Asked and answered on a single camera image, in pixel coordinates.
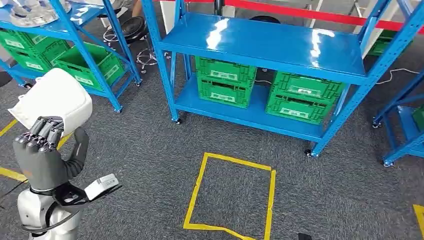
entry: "black cable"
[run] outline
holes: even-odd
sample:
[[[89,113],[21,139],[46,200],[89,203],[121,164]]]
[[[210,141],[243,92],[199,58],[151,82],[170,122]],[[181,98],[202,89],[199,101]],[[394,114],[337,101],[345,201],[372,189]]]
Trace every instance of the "black cable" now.
[[[71,219],[73,216],[75,216],[79,212],[80,211],[76,211],[76,212],[72,213],[71,215],[65,217],[62,221],[60,221],[58,223],[55,223],[55,224],[53,224],[51,226],[48,226],[48,227],[44,227],[44,228],[28,228],[29,227],[28,225],[23,225],[22,224],[20,226],[20,228],[22,230],[24,230],[25,232],[32,233],[32,234],[38,234],[38,233],[47,232],[49,230],[52,230],[52,229],[56,228],[59,225],[62,225],[64,223],[66,223],[69,219]]]
[[[1,204],[4,201],[4,198],[9,195],[11,192],[13,192],[15,189],[19,188],[19,186],[21,186],[22,184],[25,184],[26,182],[28,182],[28,179],[26,179],[25,181],[21,181],[18,185],[16,185],[15,187],[13,187],[12,189],[10,189],[8,192],[6,192],[5,194],[3,194],[2,196],[0,196],[0,208],[5,209],[4,207],[1,206]]]

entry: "black round stool seat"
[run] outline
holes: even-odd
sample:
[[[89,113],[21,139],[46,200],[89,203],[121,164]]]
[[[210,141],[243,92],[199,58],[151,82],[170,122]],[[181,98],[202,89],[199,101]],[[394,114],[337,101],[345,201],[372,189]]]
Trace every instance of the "black round stool seat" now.
[[[131,17],[121,24],[121,28],[127,44],[140,40],[149,32],[146,21],[141,16]]]
[[[115,15],[116,15],[116,14],[118,14],[121,11],[121,8],[117,8],[117,9],[115,9],[113,11],[115,12]],[[99,14],[97,17],[102,19],[102,18],[107,18],[108,15],[107,14]]]
[[[254,16],[250,20],[280,24],[280,21],[277,18],[272,16],[265,16],[265,15]]]

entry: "blue metal shelf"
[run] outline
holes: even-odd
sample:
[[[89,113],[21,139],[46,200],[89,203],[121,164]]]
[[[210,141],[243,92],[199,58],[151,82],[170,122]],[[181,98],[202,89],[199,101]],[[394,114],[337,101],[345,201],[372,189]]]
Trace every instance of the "blue metal shelf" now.
[[[110,1],[103,0],[104,6],[70,1],[69,3],[71,4],[71,10],[68,13],[65,12],[59,0],[50,0],[50,3],[54,7],[57,15],[59,16],[58,20],[38,27],[15,26],[11,23],[10,18],[10,11],[12,6],[7,5],[3,8],[0,8],[0,28],[72,41],[75,44],[75,47],[81,53],[82,57],[85,59],[87,65],[89,66],[95,78],[102,87],[102,91],[90,87],[85,87],[87,92],[89,92],[90,94],[108,98],[110,103],[113,105],[114,110],[116,112],[120,112],[122,109],[122,105],[119,103],[118,97],[124,92],[131,80],[134,80],[134,82],[139,86],[142,79],[140,78],[136,63],[132,57],[130,49],[127,46],[126,40],[121,29],[121,25],[119,24],[116,18],[116,14],[112,8]],[[83,29],[85,24],[87,24],[89,21],[93,20],[100,14],[107,14],[110,24],[118,38],[119,45],[123,50],[123,55],[116,53],[110,47],[106,46],[101,40],[98,40],[93,35],[88,33],[85,29]],[[125,82],[116,92],[113,92],[112,88],[122,79],[125,74],[123,73],[112,83],[111,86],[109,86],[99,67],[91,56],[90,52],[84,45],[84,42],[81,36],[79,35],[78,31],[81,31],[83,34],[93,40],[96,44],[104,47],[107,51],[117,56],[125,65],[125,72],[130,72],[129,78],[125,80]],[[5,69],[18,82],[20,86],[25,85],[25,81],[21,79],[21,77],[33,79],[43,75],[40,72],[25,69],[20,65],[9,67],[3,61],[0,61],[0,67]]]
[[[100,5],[86,4],[80,2],[69,1],[72,9],[67,16],[76,25],[85,26],[92,19],[105,12],[105,8]],[[31,34],[40,34],[44,36],[60,38],[64,40],[72,40],[69,31],[66,29],[60,19],[49,24],[37,27],[20,27],[11,23],[10,12],[12,5],[6,5],[0,8],[0,28],[11,29]]]
[[[141,0],[150,38],[157,56],[172,51],[168,69],[163,57],[157,59],[168,99],[171,119],[179,122],[179,110],[205,115],[315,142],[309,156],[316,157],[364,99],[374,84],[401,54],[424,23],[421,1],[386,51],[365,72],[361,49],[390,2],[378,0],[358,35],[302,26],[252,21],[187,12],[183,0],[176,0],[175,26],[161,37],[152,0]],[[186,85],[174,95],[176,53],[183,55]],[[331,122],[326,129],[265,113],[268,90],[254,86],[246,109],[209,102],[198,97],[196,76],[190,55],[246,64],[347,83]],[[346,100],[350,85],[357,85]]]
[[[390,152],[383,157],[385,167],[393,166],[394,162],[404,155],[413,155],[424,158],[424,131],[420,131],[414,121],[414,108],[401,106],[419,99],[424,99],[424,94],[409,96],[414,89],[424,81],[424,69],[414,77],[394,98],[374,117],[372,125],[377,128],[384,123],[390,143]],[[389,114],[396,110],[402,127],[405,141],[397,144]]]
[[[185,84],[175,102],[179,110],[221,119],[253,128],[318,142],[323,134],[321,125],[310,124],[265,113],[269,88],[255,85],[248,108],[240,108],[199,98],[195,74]]]
[[[16,75],[20,75],[27,79],[35,79],[44,75],[44,73],[39,71],[34,71],[28,68],[24,68],[19,64],[14,65],[10,68],[10,72]]]
[[[365,70],[358,41],[357,35],[344,32],[188,12],[160,46],[178,53],[361,84]]]

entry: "black object on floor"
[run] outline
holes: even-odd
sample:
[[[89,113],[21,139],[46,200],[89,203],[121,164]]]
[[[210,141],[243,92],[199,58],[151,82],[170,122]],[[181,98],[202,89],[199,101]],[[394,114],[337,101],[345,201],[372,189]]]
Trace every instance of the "black object on floor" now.
[[[141,16],[135,16],[126,20],[121,24],[121,27],[127,44],[132,44],[140,40],[149,32],[145,19]]]
[[[265,15],[254,16],[250,20],[267,22],[267,23],[274,23],[274,24],[280,24],[281,23],[277,18],[272,17],[272,16],[265,16]]]
[[[0,72],[0,88],[4,85],[8,84],[12,80],[12,77],[8,72],[2,71]]]
[[[299,233],[299,240],[312,240],[312,237],[308,234]]]

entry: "white device on robot wrist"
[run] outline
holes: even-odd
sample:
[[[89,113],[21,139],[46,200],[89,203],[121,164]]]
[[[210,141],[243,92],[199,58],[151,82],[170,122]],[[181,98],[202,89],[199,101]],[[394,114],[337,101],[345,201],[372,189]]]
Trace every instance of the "white device on robot wrist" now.
[[[84,191],[88,199],[91,201],[99,196],[104,191],[111,189],[119,184],[118,179],[113,173],[98,178],[88,185]]]

